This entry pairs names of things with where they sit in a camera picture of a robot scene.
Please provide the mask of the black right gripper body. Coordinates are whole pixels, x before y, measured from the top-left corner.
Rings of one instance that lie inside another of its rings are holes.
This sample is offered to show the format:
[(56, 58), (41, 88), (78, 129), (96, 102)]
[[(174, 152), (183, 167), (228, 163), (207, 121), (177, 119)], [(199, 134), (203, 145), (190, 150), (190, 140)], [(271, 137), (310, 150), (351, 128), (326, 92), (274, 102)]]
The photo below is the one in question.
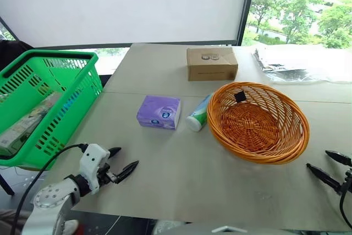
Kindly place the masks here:
[(343, 193), (351, 193), (351, 169), (345, 172), (344, 182), (340, 185), (337, 193), (342, 195)]

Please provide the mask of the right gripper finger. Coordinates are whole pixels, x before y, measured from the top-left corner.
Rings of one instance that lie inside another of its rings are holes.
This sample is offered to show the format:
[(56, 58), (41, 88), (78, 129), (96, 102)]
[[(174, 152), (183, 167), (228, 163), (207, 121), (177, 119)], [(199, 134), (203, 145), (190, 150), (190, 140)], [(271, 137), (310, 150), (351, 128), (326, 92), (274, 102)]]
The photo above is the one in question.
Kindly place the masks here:
[(352, 166), (351, 158), (347, 155), (341, 154), (337, 151), (331, 151), (331, 150), (326, 150), (325, 153), (338, 163), (341, 163), (349, 167)]
[(331, 187), (336, 193), (341, 192), (341, 184), (337, 180), (333, 179), (328, 173), (314, 165), (311, 165), (310, 163), (307, 163), (306, 167), (312, 172), (315, 177), (317, 177), (320, 181)]

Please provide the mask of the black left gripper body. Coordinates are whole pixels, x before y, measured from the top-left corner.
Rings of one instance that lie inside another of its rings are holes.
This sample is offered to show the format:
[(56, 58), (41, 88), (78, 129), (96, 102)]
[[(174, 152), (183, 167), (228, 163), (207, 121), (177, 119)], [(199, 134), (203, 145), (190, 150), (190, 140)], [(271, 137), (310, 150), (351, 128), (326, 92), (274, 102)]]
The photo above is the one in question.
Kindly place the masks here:
[(103, 187), (109, 183), (118, 184), (117, 175), (110, 172), (110, 165), (105, 163), (102, 167), (100, 167), (97, 171), (97, 180), (99, 187)]

